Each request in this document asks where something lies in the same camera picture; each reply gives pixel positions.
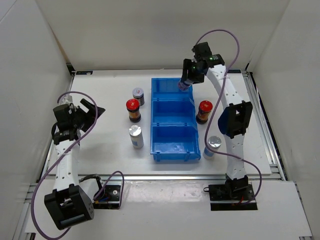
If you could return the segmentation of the grey-lid dark jar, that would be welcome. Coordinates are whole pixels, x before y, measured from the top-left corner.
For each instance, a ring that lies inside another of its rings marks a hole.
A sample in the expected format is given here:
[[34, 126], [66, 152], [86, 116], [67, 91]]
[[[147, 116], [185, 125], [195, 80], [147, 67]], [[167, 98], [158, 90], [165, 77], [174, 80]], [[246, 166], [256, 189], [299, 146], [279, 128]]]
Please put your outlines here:
[[186, 81], [182, 81], [180, 80], [178, 82], [178, 88], [181, 90], [181, 91], [186, 91], [189, 89], [190, 86], [193, 85], [193, 82], [190, 81], [190, 80], [186, 80]]
[[132, 90], [132, 96], [139, 102], [140, 106], [143, 106], [145, 103], [144, 91], [140, 87], [136, 87]]

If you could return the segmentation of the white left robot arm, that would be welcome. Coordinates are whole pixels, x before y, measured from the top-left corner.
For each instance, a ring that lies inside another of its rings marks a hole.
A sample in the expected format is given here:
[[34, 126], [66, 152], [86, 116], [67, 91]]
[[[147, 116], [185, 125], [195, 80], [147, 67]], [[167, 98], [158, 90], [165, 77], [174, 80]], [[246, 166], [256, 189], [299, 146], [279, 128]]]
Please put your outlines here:
[[93, 201], [100, 200], [105, 194], [98, 175], [78, 177], [77, 161], [81, 133], [87, 133], [105, 109], [95, 107], [86, 99], [80, 103], [87, 110], [75, 106], [67, 98], [53, 109], [56, 129], [52, 139], [61, 160], [56, 166], [52, 193], [45, 195], [44, 205], [59, 230], [92, 220], [95, 215]]

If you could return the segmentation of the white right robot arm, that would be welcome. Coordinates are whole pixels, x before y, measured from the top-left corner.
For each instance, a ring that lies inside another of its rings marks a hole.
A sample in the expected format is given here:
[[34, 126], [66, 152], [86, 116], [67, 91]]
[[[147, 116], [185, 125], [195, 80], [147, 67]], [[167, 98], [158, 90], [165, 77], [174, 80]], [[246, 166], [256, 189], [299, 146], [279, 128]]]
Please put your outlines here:
[[249, 185], [243, 162], [243, 145], [253, 105], [239, 95], [219, 54], [199, 58], [197, 61], [187, 58], [183, 60], [182, 77], [178, 83], [181, 90], [187, 90], [193, 84], [203, 83], [205, 78], [213, 84], [219, 94], [218, 100], [222, 103], [223, 112], [217, 124], [226, 144], [227, 170], [224, 193], [230, 200], [236, 200]]

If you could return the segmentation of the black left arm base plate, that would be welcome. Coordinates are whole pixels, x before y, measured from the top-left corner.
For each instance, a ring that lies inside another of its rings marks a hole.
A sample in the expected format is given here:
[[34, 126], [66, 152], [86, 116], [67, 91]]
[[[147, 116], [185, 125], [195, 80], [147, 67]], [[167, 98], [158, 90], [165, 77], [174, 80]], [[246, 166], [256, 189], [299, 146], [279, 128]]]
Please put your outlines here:
[[109, 180], [99, 197], [93, 201], [95, 210], [119, 210], [123, 201], [124, 180]]

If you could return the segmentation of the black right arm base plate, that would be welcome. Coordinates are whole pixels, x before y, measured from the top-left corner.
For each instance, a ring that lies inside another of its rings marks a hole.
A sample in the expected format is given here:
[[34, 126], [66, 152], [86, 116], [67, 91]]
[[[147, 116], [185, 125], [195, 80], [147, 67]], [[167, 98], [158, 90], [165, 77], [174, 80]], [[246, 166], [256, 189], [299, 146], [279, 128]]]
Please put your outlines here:
[[253, 186], [248, 185], [248, 189], [240, 196], [231, 198], [227, 193], [224, 184], [210, 184], [203, 188], [209, 194], [211, 211], [257, 211], [258, 206], [255, 200], [250, 201], [254, 196]]

